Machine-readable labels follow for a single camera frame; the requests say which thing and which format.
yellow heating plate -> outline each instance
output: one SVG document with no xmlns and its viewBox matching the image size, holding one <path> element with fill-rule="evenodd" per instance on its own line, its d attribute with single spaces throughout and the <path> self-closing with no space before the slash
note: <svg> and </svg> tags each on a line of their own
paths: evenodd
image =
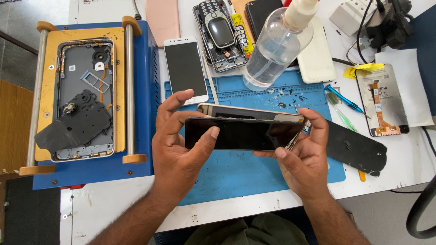
<svg viewBox="0 0 436 245">
<path fill-rule="evenodd" d="M 112 39 L 115 44 L 115 57 L 119 60 L 116 64 L 116 105 L 119 110 L 116 111 L 116 136 L 114 142 L 115 152 L 122 152 L 126 148 L 126 118 L 125 118 L 125 63 L 124 63 L 124 29 L 122 27 L 111 28 L 96 28 L 83 30 L 66 30 L 66 31 L 51 31 L 47 36 L 47 49 L 45 51 L 44 73 L 42 76 L 41 100 L 39 106 L 38 129 L 39 133 L 47 127 L 52 121 L 52 114 L 49 117 L 44 117 L 45 112 L 53 111 L 53 96 L 55 92 L 55 78 L 59 75 L 58 69 L 49 69 L 50 65 L 57 65 L 58 45 L 62 42 L 83 40 L 97 37 L 106 37 Z M 35 146 L 35 160 L 45 161 L 50 160 L 51 156 L 48 150 L 40 149 Z"/>
</svg>

white paper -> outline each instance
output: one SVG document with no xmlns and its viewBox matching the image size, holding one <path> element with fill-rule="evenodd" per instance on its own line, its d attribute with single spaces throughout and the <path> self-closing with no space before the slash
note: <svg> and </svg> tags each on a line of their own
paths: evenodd
<svg viewBox="0 0 436 245">
<path fill-rule="evenodd" d="M 381 52 L 375 54 L 375 60 L 394 68 L 409 127 L 434 125 L 419 73 L 416 49 Z"/>
</svg>

clear liquid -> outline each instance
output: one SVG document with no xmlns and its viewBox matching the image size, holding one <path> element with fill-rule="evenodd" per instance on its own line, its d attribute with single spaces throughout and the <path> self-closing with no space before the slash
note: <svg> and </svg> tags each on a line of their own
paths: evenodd
<svg viewBox="0 0 436 245">
<path fill-rule="evenodd" d="M 267 38 L 256 43 L 244 69 L 244 84 L 253 91 L 266 90 L 285 71 L 300 52 L 296 35 Z"/>
</svg>

black phone screen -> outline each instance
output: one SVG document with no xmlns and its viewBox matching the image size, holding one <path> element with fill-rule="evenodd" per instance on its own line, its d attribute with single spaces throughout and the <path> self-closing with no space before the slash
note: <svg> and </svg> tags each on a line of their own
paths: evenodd
<svg viewBox="0 0 436 245">
<path fill-rule="evenodd" d="M 194 96 L 208 94 L 197 43 L 169 45 L 164 48 L 172 92 L 193 89 Z"/>
<path fill-rule="evenodd" d="M 220 128 L 215 144 L 218 150 L 275 150 L 286 147 L 304 127 L 302 122 L 188 118 L 185 123 L 185 147 L 192 149 L 212 126 Z"/>
<path fill-rule="evenodd" d="M 220 47 L 232 43 L 235 40 L 233 32 L 228 26 L 228 21 L 224 18 L 212 19 L 209 24 L 209 33 Z"/>
</svg>

blue screwdriver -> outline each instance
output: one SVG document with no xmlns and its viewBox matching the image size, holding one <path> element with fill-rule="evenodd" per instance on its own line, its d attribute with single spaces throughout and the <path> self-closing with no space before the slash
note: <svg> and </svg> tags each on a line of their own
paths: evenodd
<svg viewBox="0 0 436 245">
<path fill-rule="evenodd" d="M 371 119 L 371 117 L 369 117 L 368 115 L 366 115 L 366 114 L 362 111 L 362 109 L 359 108 L 358 105 L 354 104 L 354 103 L 351 102 L 349 99 L 347 99 L 347 98 L 345 98 L 344 96 L 342 96 L 338 91 L 336 91 L 334 88 L 332 88 L 332 87 L 330 86 L 330 84 L 327 85 L 327 87 L 325 87 L 325 90 L 328 90 L 328 91 L 330 91 L 330 92 L 335 93 L 336 96 L 339 97 L 340 99 L 342 99 L 342 101 L 343 101 L 345 104 L 347 104 L 347 106 L 349 106 L 351 109 L 353 109 L 353 110 L 355 110 L 355 111 L 357 111 L 357 112 L 360 112 L 360 113 L 362 113 L 363 115 L 365 115 L 366 117 L 368 117 L 369 119 Z"/>
</svg>

